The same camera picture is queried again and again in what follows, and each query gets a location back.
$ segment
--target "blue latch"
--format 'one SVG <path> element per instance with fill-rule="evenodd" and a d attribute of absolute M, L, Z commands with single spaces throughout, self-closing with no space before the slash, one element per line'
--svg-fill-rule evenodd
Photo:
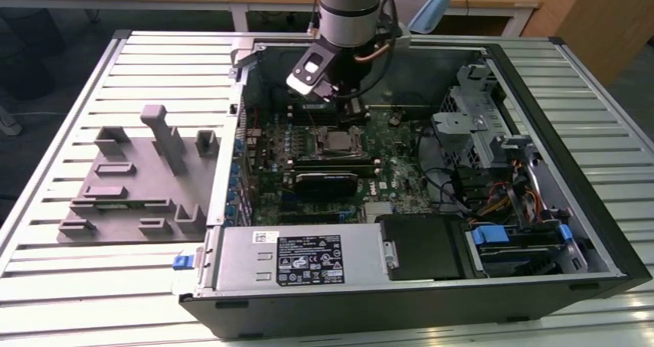
<path fill-rule="evenodd" d="M 194 255 L 177 255 L 172 261 L 173 270 L 188 270 L 193 269 L 193 259 Z"/>
<path fill-rule="evenodd" d="M 495 242 L 508 242 L 507 230 L 497 224 L 479 226 L 472 230 L 475 245 Z"/>
<path fill-rule="evenodd" d="M 569 230 L 569 227 L 567 224 L 561 224 L 559 226 L 559 231 L 560 231 L 560 235 L 563 236 L 564 241 L 572 240 L 572 231 Z"/>

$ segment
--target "table leg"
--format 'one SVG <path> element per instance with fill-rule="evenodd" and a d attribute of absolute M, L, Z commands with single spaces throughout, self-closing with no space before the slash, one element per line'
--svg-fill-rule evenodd
<path fill-rule="evenodd" d="M 89 8 L 84 9 L 85 17 L 89 19 L 92 23 L 97 23 L 100 21 L 100 11 L 92 10 Z"/>
<path fill-rule="evenodd" d="M 246 27 L 246 4 L 230 4 L 229 11 L 232 12 L 233 30 L 245 32 Z"/>
<path fill-rule="evenodd" d="M 501 32 L 501 37 L 520 37 L 524 26 L 529 21 L 532 8 L 516 8 L 513 16 L 508 19 L 508 23 Z"/>
<path fill-rule="evenodd" d="M 19 134 L 21 130 L 22 127 L 18 125 L 2 106 L 0 106 L 0 131 L 7 136 L 15 136 Z"/>

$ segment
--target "metal case frame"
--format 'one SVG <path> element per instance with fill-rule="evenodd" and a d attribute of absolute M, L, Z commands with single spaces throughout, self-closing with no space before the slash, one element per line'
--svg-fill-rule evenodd
<path fill-rule="evenodd" d="M 499 82 L 519 107 L 529 135 L 536 138 L 537 150 L 555 168 L 555 180 L 565 197 L 573 198 L 577 212 L 585 216 L 619 271 L 549 280 L 533 277 L 515 283 L 464 280 L 441 282 L 432 287 L 415 285 L 393 290 L 333 292 L 300 292 L 294 287 L 297 292 L 293 293 L 237 295 L 206 287 L 216 272 L 212 264 L 200 272 L 198 291 L 181 295 L 180 304 L 218 337 L 304 336 L 533 320 L 576 301 L 612 296 L 651 279 L 501 47 L 432 41 L 420 41 L 416 45 L 485 50 Z M 220 232 L 220 226 L 209 230 L 205 250 L 220 249 Z"/>

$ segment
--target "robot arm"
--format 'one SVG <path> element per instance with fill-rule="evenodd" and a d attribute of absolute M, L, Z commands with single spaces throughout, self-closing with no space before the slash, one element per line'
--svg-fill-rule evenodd
<path fill-rule="evenodd" d="M 388 0 L 388 18 L 380 10 L 381 0 L 317 2 L 320 37 L 306 49 L 285 82 L 308 100 L 334 102 L 338 113 L 348 115 L 361 110 L 356 107 L 360 102 L 356 101 L 356 106 L 352 106 L 352 100 L 372 87 L 360 88 L 360 81 L 372 69 L 372 60 L 388 53 L 385 62 L 389 63 L 399 32 L 397 9 L 395 1 Z M 443 16 L 449 0 L 404 2 L 407 6 L 401 7 L 407 10 L 401 11 L 401 19 L 411 19 L 409 28 L 413 31 L 428 33 Z"/>

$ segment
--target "metal bracket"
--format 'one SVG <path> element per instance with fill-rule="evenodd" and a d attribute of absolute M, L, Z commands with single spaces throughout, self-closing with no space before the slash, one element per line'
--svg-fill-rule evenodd
<path fill-rule="evenodd" d="M 250 37 L 236 37 L 233 39 L 232 50 L 228 55 L 232 59 L 232 66 L 234 68 L 240 68 L 254 61 L 252 59 L 254 54 L 253 46 L 254 39 Z"/>
<path fill-rule="evenodd" d="M 445 134 L 469 134 L 488 130 L 481 115 L 468 115 L 460 112 L 440 112 L 433 114 L 437 131 Z"/>

